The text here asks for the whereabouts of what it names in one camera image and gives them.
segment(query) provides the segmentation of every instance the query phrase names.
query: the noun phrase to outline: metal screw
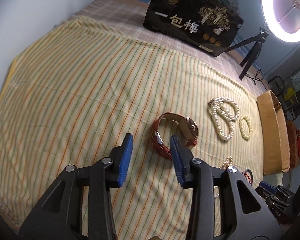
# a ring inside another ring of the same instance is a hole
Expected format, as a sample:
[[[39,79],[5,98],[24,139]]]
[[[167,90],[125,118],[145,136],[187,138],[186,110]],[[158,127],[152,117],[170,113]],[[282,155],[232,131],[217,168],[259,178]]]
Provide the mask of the metal screw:
[[[109,158],[109,157],[105,157],[105,158],[102,159],[102,163],[103,163],[103,164],[109,164],[109,163],[111,163],[111,162],[112,162],[112,160],[111,160],[111,158]]]
[[[237,169],[236,167],[234,167],[234,166],[229,166],[229,167],[228,167],[228,170],[229,170],[230,172],[232,172],[232,173],[236,173],[236,172],[238,171],[238,169]]]
[[[200,163],[202,163],[202,160],[200,160],[199,158],[193,158],[191,161],[192,161],[193,164],[200,164]]]
[[[71,172],[75,170],[75,166],[74,165],[68,165],[66,166],[66,171]]]

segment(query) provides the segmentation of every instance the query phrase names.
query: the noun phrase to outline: red leather watch strap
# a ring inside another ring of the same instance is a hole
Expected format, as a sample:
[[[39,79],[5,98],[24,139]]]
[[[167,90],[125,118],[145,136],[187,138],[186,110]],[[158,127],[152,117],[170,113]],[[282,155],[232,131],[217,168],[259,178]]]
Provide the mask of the red leather watch strap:
[[[154,146],[154,149],[157,151],[158,155],[172,161],[170,149],[164,145],[162,139],[160,138],[159,133],[156,133],[158,131],[159,124],[162,119],[169,119],[178,122],[180,129],[182,130],[182,133],[187,139],[186,146],[191,148],[196,146],[197,138],[194,137],[193,133],[191,132],[187,124],[187,120],[182,115],[179,114],[164,113],[154,122],[152,126],[152,144]]]

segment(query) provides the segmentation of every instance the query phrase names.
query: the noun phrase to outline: pearl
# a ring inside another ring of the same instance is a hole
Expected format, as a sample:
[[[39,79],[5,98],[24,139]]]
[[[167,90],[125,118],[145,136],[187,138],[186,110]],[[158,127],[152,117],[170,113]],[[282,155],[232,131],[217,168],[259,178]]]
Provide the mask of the pearl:
[[[235,116],[232,116],[230,114],[228,109],[226,109],[224,103],[229,103],[234,108]],[[238,120],[239,115],[240,115],[238,105],[229,98],[218,97],[218,98],[213,98],[209,102],[209,106],[210,106],[209,112],[211,114],[212,122],[216,128],[217,134],[219,135],[221,140],[229,141],[232,138],[232,136],[234,135],[233,122]],[[229,126],[229,134],[227,136],[224,135],[224,133],[221,129],[221,125],[220,125],[219,119],[218,119],[218,114],[221,115],[221,117],[223,119],[225,119],[225,121],[227,122],[227,125]]]
[[[224,162],[219,166],[219,168],[220,168],[220,169],[226,170],[229,166],[232,166],[232,157],[231,157],[231,156],[227,157],[227,158],[226,158],[226,161],[224,161]],[[214,195],[214,198],[218,198],[218,197],[219,197],[219,194]]]

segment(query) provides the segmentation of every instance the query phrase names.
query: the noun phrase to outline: yellow striped blanket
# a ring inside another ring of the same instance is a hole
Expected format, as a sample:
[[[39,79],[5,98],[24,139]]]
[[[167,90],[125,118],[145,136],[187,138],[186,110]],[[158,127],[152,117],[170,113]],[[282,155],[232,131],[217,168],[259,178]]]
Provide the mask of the yellow striped blanket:
[[[233,139],[218,139],[208,102],[219,96],[250,117],[249,141],[238,122]],[[14,59],[0,96],[0,214],[18,229],[68,164],[92,165],[131,133],[127,180],[111,192],[118,239],[184,239],[192,191],[180,188],[172,163],[154,153],[150,140],[151,125],[164,112],[197,122],[194,156],[212,166],[232,156],[239,169],[253,171],[255,185],[262,180],[256,98],[241,85],[195,58],[88,17],[50,31]],[[160,126],[166,142],[176,130],[170,122]],[[86,211],[83,224],[86,233]]]

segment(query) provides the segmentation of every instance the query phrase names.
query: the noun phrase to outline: tree illustration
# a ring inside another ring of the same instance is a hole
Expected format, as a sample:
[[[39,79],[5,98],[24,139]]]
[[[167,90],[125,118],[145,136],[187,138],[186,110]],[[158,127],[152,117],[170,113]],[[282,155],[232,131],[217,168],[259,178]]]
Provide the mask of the tree illustration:
[[[206,22],[206,20],[214,20],[215,18],[214,9],[212,7],[201,7],[199,10],[199,15],[202,17],[201,25],[203,25]]]
[[[213,29],[213,31],[215,32],[215,34],[220,35],[222,31],[226,30],[229,31],[230,30],[230,25],[229,25],[230,21],[227,19],[227,17],[221,17],[221,19],[218,21],[218,29]]]
[[[225,7],[223,8],[215,7],[214,10],[215,10],[215,19],[212,22],[212,24],[217,24],[221,18],[227,17],[226,15],[227,9]]]

